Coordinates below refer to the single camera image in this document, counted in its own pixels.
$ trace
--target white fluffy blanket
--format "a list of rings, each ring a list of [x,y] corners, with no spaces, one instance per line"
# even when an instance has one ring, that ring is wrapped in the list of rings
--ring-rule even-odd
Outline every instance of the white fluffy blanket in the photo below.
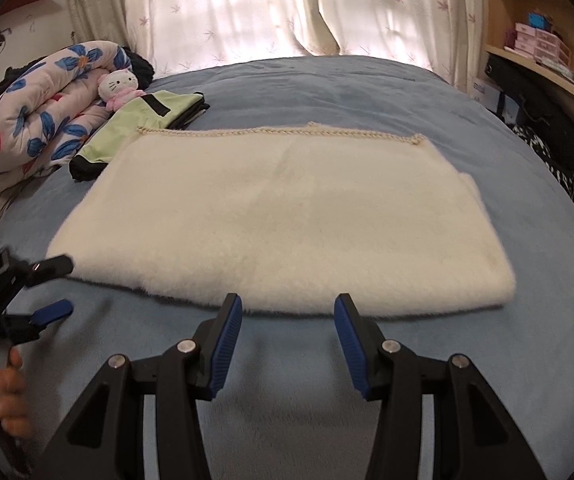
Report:
[[[142,130],[52,240],[74,276],[247,310],[437,314],[515,278],[478,197],[420,135],[305,127]]]

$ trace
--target light green bag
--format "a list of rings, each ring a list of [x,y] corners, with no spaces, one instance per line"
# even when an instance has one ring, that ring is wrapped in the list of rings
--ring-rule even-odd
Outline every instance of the light green bag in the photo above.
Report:
[[[209,105],[201,93],[159,90],[136,97],[118,110],[70,161],[74,180],[94,180],[120,147],[138,136],[138,127],[184,130]]]

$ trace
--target blue box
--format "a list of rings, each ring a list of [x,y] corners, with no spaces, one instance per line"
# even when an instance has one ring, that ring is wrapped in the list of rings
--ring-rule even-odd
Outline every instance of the blue box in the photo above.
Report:
[[[539,28],[541,30],[551,32],[551,23],[549,23],[549,20],[537,12],[529,13],[529,25],[533,28]]]

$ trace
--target small drawer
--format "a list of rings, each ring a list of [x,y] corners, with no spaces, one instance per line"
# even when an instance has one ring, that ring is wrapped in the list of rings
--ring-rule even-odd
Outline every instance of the small drawer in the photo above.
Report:
[[[558,46],[558,43],[562,43],[560,38],[558,38],[555,34],[551,32],[547,32],[546,30],[536,30],[536,38],[539,40],[547,41],[547,43],[551,43],[553,45]]]
[[[533,55],[536,51],[536,46],[526,41],[516,40],[516,49]]]
[[[529,34],[525,34],[524,32],[519,32],[517,39],[520,41],[524,41],[525,43],[529,43],[531,45],[535,45],[538,41],[534,36],[530,36]]]
[[[528,36],[536,37],[536,29],[529,27],[529,25],[525,25],[524,23],[516,23],[516,30],[523,34],[527,34]]]
[[[558,47],[555,45],[552,45],[551,43],[547,43],[547,41],[543,41],[543,40],[536,40],[536,46],[542,50],[545,50],[546,52],[550,53],[552,56],[557,56],[558,55]]]

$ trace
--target white box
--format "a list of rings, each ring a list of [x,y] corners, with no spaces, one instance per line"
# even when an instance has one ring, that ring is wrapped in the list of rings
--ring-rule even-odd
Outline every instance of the white box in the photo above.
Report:
[[[500,101],[501,90],[490,83],[480,79],[474,79],[474,90],[472,97],[478,101],[487,110],[494,114],[498,111],[498,102]]]
[[[515,124],[518,120],[518,113],[520,105],[514,101],[509,95],[504,96],[504,110],[502,111],[502,118],[505,124]]]

